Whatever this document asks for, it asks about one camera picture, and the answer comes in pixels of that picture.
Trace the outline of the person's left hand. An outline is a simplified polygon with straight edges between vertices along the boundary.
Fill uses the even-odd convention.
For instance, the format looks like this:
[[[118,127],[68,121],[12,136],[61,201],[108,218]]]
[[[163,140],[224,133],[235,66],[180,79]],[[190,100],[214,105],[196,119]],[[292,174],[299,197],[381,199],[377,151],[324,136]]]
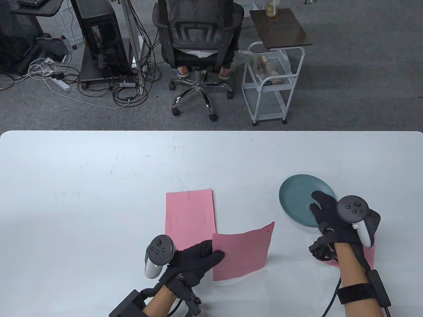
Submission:
[[[186,300],[191,297],[192,288],[200,283],[205,273],[218,265],[224,257],[224,252],[213,251],[211,240],[176,251],[158,284],[152,289],[143,290],[141,294],[144,299],[150,298],[165,286],[177,298]]]

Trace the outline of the person's right hand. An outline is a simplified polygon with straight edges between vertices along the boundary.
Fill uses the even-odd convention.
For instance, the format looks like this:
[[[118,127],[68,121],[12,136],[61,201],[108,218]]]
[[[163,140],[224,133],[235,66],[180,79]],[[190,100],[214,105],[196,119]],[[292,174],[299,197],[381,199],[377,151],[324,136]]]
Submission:
[[[318,204],[310,204],[311,213],[318,225],[326,225],[323,234],[327,231],[334,232],[334,244],[346,243],[363,247],[352,224],[345,222],[337,213],[337,201],[335,198],[322,191],[314,191],[311,197],[318,202]]]

